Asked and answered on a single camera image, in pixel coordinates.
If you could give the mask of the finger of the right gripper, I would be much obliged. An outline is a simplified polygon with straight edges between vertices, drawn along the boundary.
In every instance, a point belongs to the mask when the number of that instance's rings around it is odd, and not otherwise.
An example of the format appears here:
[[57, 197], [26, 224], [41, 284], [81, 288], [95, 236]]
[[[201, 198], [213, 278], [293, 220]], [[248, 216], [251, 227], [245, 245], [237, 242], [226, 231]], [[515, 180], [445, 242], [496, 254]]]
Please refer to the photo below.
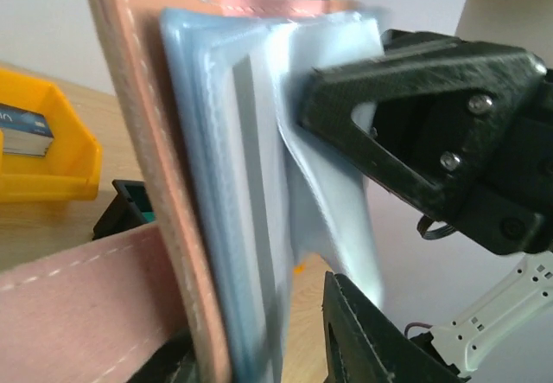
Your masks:
[[385, 52], [379, 57], [380, 61], [447, 57], [456, 54], [467, 44], [458, 37], [429, 31], [389, 29], [382, 37]]

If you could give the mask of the pink card holder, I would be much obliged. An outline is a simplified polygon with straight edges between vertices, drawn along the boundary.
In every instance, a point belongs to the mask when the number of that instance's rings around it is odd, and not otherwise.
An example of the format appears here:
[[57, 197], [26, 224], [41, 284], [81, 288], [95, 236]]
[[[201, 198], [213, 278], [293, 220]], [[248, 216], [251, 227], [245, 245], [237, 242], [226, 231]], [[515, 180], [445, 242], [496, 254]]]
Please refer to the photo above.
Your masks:
[[383, 52], [351, 0], [88, 0], [155, 221], [1, 276], [4, 382], [153, 382], [191, 336], [202, 382], [282, 377], [310, 253], [376, 305], [361, 173], [297, 123], [316, 67]]

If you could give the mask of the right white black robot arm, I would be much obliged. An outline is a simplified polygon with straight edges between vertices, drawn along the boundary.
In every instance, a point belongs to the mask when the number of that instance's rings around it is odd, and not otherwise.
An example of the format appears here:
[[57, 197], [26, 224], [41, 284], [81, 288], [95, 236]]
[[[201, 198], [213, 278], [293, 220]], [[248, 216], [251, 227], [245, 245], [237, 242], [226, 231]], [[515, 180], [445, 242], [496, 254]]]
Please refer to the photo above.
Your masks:
[[523, 259], [450, 323], [413, 337], [328, 276], [329, 379], [464, 382], [552, 304], [552, 72], [519, 47], [402, 30], [384, 40], [381, 57], [311, 73], [300, 125], [417, 209], [424, 239], [462, 233]]

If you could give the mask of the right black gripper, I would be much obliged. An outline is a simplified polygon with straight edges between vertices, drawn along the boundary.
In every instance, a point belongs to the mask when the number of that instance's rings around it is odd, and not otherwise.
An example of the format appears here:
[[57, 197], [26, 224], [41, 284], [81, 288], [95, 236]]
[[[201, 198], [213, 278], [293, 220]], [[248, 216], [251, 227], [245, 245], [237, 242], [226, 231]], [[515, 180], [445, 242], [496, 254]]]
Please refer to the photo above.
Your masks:
[[552, 100], [533, 53], [482, 41], [312, 72], [303, 128], [422, 213], [425, 239], [490, 252], [552, 241]]

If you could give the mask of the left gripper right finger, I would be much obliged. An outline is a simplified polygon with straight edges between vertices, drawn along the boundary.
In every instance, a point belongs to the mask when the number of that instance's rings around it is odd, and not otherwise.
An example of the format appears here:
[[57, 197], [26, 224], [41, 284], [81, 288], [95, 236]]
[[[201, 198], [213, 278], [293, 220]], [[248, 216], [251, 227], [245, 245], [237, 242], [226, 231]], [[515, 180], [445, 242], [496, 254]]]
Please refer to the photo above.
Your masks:
[[331, 383], [458, 383], [431, 345], [429, 332], [412, 338], [388, 320], [345, 275], [325, 274], [322, 314]]

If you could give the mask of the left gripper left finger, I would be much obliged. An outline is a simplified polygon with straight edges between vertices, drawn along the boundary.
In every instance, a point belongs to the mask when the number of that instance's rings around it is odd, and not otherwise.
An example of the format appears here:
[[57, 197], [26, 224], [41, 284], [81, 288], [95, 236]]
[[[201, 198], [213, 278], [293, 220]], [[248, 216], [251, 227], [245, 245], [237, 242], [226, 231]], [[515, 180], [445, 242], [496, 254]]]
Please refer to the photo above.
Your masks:
[[135, 372], [128, 383], [197, 383], [199, 369], [188, 329], [182, 329]]

